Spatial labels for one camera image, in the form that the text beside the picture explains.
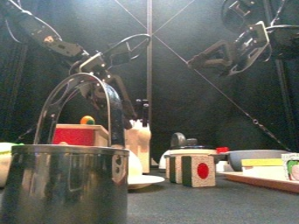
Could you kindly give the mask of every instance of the wooden cube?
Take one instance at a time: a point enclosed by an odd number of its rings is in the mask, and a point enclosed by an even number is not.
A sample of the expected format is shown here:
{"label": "wooden cube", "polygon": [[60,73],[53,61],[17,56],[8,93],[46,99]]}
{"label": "wooden cube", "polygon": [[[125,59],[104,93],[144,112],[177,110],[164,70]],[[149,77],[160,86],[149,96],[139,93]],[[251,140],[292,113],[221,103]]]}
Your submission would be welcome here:
{"label": "wooden cube", "polygon": [[212,156],[196,155],[181,157],[181,184],[191,187],[216,185]]}

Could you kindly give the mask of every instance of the gray table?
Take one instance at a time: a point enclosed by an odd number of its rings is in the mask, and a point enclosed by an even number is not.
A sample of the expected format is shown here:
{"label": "gray table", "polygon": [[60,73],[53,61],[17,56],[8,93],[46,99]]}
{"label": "gray table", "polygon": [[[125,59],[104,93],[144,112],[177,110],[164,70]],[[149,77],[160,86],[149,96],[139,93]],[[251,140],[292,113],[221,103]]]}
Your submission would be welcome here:
{"label": "gray table", "polygon": [[216,186],[169,183],[128,193],[128,224],[295,224],[299,194],[232,182],[217,174]]}

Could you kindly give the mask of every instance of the metal pot handle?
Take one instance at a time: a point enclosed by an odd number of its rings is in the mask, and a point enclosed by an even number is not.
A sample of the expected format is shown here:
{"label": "metal pot handle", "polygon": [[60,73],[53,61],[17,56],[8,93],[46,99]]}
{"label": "metal pot handle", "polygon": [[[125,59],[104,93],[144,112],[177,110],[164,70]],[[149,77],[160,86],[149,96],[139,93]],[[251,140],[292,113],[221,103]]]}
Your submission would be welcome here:
{"label": "metal pot handle", "polygon": [[116,90],[89,73],[76,73],[60,82],[52,90],[42,105],[33,144],[52,144],[53,133],[61,108],[65,102],[81,92],[85,99],[97,109],[100,97],[95,94],[96,88],[103,88],[107,99],[107,146],[125,148],[123,108]]}

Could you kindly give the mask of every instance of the metal pole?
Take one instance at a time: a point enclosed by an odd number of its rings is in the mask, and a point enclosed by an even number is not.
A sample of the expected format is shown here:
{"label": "metal pole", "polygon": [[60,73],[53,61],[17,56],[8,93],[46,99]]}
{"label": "metal pole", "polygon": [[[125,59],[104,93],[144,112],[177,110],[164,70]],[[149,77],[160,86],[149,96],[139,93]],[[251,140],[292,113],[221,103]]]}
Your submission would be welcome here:
{"label": "metal pole", "polygon": [[[273,12],[271,8],[271,3],[268,0],[263,0],[263,5],[265,9],[265,25],[271,24],[271,21],[273,19]],[[285,65],[284,62],[280,59],[275,60],[275,69],[276,69],[276,74],[279,78],[279,83],[280,83],[280,90],[281,90],[281,96],[283,96],[283,103],[284,103],[284,113],[285,113],[285,119],[287,119],[287,125],[288,125],[288,136],[293,140],[291,147],[288,148],[299,148],[299,140],[296,139],[296,134],[295,134],[295,116],[292,112],[292,105],[289,101],[289,90],[287,86],[287,78],[285,78]]]}
{"label": "metal pole", "polygon": [[[147,34],[152,37],[153,34],[153,2],[147,0]],[[147,47],[147,100],[148,100],[148,123],[152,127],[152,41]]]}

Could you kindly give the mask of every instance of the wooden board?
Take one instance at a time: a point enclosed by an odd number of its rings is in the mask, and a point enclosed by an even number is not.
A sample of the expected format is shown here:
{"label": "wooden board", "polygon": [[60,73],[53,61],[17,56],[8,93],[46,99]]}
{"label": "wooden board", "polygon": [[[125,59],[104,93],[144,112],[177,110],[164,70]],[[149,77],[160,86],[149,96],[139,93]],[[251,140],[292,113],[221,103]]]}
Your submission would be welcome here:
{"label": "wooden board", "polygon": [[241,172],[229,172],[224,173],[224,175],[228,180],[237,181],[252,186],[263,186],[276,190],[299,193],[299,181],[247,177],[241,174]]}

